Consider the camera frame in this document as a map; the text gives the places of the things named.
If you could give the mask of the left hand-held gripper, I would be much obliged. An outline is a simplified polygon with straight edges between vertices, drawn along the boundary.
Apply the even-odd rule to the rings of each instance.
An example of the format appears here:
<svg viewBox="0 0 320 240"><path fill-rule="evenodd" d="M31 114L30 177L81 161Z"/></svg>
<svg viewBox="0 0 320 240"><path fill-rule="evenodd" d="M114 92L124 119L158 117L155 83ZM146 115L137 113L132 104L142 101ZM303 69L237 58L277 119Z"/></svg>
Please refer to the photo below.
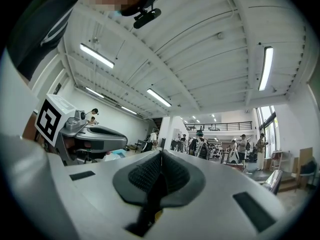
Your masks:
<svg viewBox="0 0 320 240"><path fill-rule="evenodd" d="M79 152L69 154L66 140L75 139L76 149L89 150L90 157L104 157L108 152L124 148L128 138L101 125L87 125L84 110L77 109L63 97L47 94L37 113L35 127L44 138L44 149L60 156L65 166L86 162Z"/></svg>

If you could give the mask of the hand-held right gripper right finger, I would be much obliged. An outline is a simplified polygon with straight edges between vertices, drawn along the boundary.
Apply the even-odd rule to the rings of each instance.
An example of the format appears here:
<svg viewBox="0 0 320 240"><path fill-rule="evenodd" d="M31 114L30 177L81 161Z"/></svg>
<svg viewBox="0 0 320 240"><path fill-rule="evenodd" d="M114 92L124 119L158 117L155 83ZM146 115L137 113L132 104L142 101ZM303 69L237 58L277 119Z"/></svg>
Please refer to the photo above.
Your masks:
<svg viewBox="0 0 320 240"><path fill-rule="evenodd" d="M279 199L248 176L227 165L170 151L200 169L205 178L202 192L188 205L165 208L147 232L149 240L276 240L286 211ZM257 218L269 226L259 231L234 196L254 200L250 213L263 209Z"/></svg>

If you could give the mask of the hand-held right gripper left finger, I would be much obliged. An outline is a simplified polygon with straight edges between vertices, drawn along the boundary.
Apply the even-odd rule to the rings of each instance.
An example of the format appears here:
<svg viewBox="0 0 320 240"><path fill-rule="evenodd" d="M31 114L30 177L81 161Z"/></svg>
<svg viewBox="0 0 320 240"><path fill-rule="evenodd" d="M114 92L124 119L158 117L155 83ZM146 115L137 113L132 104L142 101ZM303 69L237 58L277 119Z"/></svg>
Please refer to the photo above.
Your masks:
<svg viewBox="0 0 320 240"><path fill-rule="evenodd" d="M151 151L107 162L68 166L67 175L83 204L79 219L92 230L91 240L162 240L164 220L155 220L160 208L156 181L162 169L162 154Z"/></svg>

